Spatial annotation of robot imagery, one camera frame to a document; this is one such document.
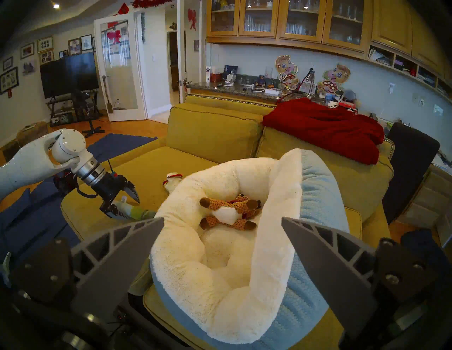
red blanket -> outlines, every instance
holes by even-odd
[[[264,116],[263,125],[364,164],[377,163],[376,145],[385,136],[382,126],[369,117],[307,98],[280,103]]]

white plush toy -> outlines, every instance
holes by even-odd
[[[171,193],[181,181],[182,174],[169,173],[166,174],[166,180],[163,181],[163,187],[168,191],[168,193]]]

red decoration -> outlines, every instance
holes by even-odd
[[[115,30],[113,32],[107,33],[107,38],[113,40],[112,45],[119,44],[119,38],[121,37],[121,32],[119,30]]]
[[[307,98],[278,104],[262,124],[364,164],[377,163],[377,145],[385,136],[382,126],[369,117]]]
[[[132,2],[132,6],[134,8],[137,7],[141,7],[142,9],[146,9],[148,7],[151,6],[158,6],[158,5],[162,5],[165,2],[171,2],[172,0],[134,0],[134,2]]]
[[[123,3],[121,8],[118,11],[118,14],[126,14],[129,12],[129,7],[126,5],[126,3]]]
[[[192,21],[192,25],[190,26],[190,29],[193,28],[196,30],[195,24],[196,24],[196,10],[188,9],[188,20]]]

yellow couch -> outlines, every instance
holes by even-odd
[[[263,115],[273,108],[273,105],[239,99],[188,95],[185,103],[171,109],[166,139],[153,141],[110,161],[116,172],[136,185],[141,205],[157,211],[168,196],[162,181],[169,172],[187,176],[233,159],[278,159],[296,147],[311,149],[337,180],[350,233],[374,247],[380,238],[389,237],[381,200],[394,172],[390,164],[392,141],[385,139],[379,146],[376,165],[364,165],[275,129],[264,128]],[[80,189],[92,192],[85,184]],[[101,199],[88,200],[76,191],[63,199],[63,215],[81,240],[122,223],[101,213],[100,204]],[[187,344],[195,349],[213,349],[183,328],[166,310],[152,284],[149,259],[129,292],[143,295],[143,303],[151,315]],[[328,310],[320,323],[292,349],[333,349],[342,330]]]

television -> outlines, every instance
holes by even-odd
[[[45,63],[40,71],[45,98],[99,87],[93,52]]]

